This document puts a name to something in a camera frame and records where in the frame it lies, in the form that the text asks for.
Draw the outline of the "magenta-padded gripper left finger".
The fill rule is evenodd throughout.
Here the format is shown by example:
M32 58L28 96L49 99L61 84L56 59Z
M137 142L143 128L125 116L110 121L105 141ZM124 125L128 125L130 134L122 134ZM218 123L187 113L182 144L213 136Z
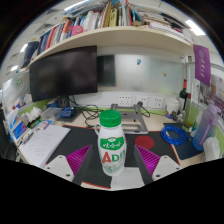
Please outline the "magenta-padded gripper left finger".
M85 177L92 155L92 146L87 145L68 156L58 155L44 167L44 170L80 185Z

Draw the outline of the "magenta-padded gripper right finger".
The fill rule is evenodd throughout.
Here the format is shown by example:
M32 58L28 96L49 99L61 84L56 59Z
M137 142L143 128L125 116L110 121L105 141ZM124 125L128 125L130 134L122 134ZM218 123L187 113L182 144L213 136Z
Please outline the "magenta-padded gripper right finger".
M181 170L168 155L158 156L141 146L134 146L134 156L145 185Z

